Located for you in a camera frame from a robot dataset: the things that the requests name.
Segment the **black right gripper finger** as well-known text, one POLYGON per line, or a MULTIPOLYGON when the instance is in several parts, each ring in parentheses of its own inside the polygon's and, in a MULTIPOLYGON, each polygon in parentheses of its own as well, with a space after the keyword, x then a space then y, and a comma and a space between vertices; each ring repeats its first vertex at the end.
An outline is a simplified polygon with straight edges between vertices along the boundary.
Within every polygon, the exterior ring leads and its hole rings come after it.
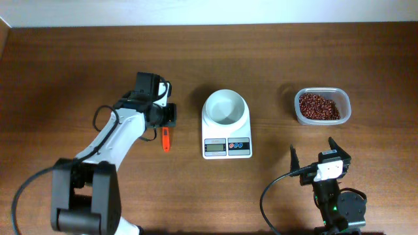
POLYGON ((295 177, 298 175, 298 171, 300 170, 299 160, 297 157, 296 149, 293 145, 290 145, 290 153, 291 153, 291 162, 290 162, 290 176, 295 177))
POLYGON ((336 150, 338 153, 341 153, 344 157, 348 156, 348 154, 334 141, 332 137, 328 138, 328 143, 329 143, 330 149, 336 150))

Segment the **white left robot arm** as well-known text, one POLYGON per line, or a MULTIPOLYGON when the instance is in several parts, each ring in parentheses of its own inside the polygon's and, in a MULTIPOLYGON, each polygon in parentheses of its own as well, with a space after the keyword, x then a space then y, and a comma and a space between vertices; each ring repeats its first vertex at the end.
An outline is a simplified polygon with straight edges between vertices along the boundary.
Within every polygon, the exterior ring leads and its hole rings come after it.
POLYGON ((117 171, 131 146, 147 129, 173 127, 176 105, 163 77, 138 72, 135 88, 110 107, 108 123, 73 159, 52 170, 51 227, 71 234, 143 234, 121 215, 117 171))

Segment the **red measuring scoop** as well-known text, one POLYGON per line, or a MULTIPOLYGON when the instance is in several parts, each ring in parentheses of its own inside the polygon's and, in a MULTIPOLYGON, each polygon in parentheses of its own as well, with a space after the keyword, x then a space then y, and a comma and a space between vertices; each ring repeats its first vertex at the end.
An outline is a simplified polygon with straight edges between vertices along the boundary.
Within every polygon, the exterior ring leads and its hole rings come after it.
POLYGON ((169 134, 168 127, 162 128, 162 144, 163 144, 164 152, 169 152, 170 151, 170 134, 169 134))

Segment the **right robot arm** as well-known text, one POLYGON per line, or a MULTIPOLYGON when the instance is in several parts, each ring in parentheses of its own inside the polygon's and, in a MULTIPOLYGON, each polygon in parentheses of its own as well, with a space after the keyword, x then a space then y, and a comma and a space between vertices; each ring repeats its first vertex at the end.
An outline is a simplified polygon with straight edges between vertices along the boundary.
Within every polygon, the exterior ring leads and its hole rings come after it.
POLYGON ((314 228, 315 234, 360 234, 366 224, 367 197, 353 188, 340 188, 351 164, 351 156, 333 138, 330 149, 318 154, 318 161, 300 167, 296 149, 291 146, 291 176, 298 176, 301 186, 311 185, 313 201, 319 209, 323 226, 314 228))

